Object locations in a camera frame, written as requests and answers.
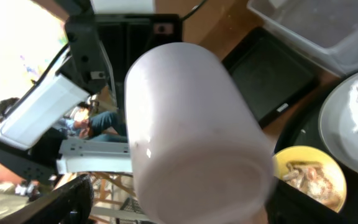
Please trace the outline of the black rectangular tray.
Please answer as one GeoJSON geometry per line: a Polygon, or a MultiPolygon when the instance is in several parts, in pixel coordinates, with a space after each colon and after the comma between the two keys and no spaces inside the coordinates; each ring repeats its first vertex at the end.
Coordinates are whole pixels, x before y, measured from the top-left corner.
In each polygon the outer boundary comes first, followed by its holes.
{"type": "Polygon", "coordinates": [[[252,29],[223,65],[261,128],[307,95],[321,71],[262,27],[252,29]]]}

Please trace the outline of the round black tray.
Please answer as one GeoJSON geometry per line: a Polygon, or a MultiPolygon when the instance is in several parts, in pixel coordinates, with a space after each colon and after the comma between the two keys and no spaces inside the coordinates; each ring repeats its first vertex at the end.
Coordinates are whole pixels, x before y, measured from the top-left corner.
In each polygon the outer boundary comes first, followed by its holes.
{"type": "MultiPolygon", "coordinates": [[[[311,146],[327,153],[318,133],[318,113],[323,101],[338,82],[320,88],[303,103],[284,126],[274,152],[290,146],[311,146]]],[[[278,181],[266,203],[269,223],[358,223],[358,173],[340,164],[347,183],[345,204],[339,213],[310,199],[288,184],[278,181]]]]}

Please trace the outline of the clear plastic bin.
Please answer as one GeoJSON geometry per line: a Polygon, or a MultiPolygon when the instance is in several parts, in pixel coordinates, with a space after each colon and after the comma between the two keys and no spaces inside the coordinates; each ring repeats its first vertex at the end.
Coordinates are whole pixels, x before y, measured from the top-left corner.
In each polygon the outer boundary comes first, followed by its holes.
{"type": "Polygon", "coordinates": [[[358,70],[358,0],[250,0],[264,27],[338,75],[358,70]]]}

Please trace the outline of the grey plate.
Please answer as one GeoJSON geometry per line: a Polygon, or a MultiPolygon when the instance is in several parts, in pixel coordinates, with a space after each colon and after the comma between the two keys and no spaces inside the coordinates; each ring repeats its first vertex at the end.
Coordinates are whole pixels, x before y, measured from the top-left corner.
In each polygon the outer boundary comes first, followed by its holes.
{"type": "Polygon", "coordinates": [[[341,82],[325,99],[319,112],[319,134],[328,151],[358,173],[358,132],[349,109],[349,91],[358,73],[341,82]]]}

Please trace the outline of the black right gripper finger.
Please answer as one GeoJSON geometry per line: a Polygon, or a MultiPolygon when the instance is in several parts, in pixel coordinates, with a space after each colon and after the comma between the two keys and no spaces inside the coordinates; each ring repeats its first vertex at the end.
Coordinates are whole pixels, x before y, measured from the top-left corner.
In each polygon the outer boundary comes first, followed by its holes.
{"type": "Polygon", "coordinates": [[[94,192],[90,177],[81,174],[24,208],[0,218],[0,224],[88,223],[94,192]]]}

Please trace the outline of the food scraps in bowl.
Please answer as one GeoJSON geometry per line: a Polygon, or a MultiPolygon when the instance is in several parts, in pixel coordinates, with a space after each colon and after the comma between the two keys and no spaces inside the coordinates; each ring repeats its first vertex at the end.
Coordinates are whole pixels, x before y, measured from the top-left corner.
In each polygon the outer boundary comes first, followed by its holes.
{"type": "Polygon", "coordinates": [[[339,205],[341,196],[335,184],[325,175],[321,163],[289,161],[285,165],[288,172],[282,176],[282,180],[288,185],[332,210],[339,205]]]}

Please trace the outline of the person in background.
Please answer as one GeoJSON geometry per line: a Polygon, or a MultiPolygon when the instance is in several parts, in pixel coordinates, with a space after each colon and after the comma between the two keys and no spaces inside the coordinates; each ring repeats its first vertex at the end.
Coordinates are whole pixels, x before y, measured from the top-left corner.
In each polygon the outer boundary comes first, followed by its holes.
{"type": "Polygon", "coordinates": [[[104,111],[90,118],[76,121],[61,118],[52,128],[63,135],[101,142],[127,142],[126,125],[114,111],[104,111]]]}

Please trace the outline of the yellow bowl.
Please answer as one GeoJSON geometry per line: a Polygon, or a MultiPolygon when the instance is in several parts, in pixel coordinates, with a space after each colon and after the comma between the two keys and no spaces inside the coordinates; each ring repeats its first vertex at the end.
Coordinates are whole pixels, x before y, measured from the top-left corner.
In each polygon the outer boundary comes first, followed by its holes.
{"type": "Polygon", "coordinates": [[[339,164],[328,154],[311,146],[292,146],[276,153],[273,156],[273,161],[275,162],[275,177],[280,180],[282,180],[282,176],[288,172],[285,164],[289,161],[321,163],[324,167],[325,175],[335,184],[335,189],[341,196],[341,202],[333,211],[336,213],[341,211],[347,196],[346,179],[339,164]]]}

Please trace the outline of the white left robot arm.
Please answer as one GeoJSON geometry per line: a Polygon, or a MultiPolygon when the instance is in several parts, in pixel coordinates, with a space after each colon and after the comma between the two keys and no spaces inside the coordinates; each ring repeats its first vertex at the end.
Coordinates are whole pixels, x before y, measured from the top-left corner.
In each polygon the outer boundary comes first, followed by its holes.
{"type": "Polygon", "coordinates": [[[68,137],[54,124],[88,97],[108,88],[124,117],[124,80],[146,51],[182,40],[182,18],[131,9],[113,12],[83,9],[77,1],[61,1],[68,57],[52,77],[42,75],[0,125],[0,163],[27,180],[45,183],[51,175],[71,172],[130,172],[126,143],[68,137]]]}

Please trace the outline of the pink cup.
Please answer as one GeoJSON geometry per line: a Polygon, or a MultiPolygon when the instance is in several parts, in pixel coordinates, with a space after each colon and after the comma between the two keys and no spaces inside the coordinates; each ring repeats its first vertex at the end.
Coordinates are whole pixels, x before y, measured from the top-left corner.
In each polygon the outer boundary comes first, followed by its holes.
{"type": "Polygon", "coordinates": [[[135,193],[155,223],[242,223],[275,184],[270,141],[215,54],[178,42],[125,81],[135,193]]]}

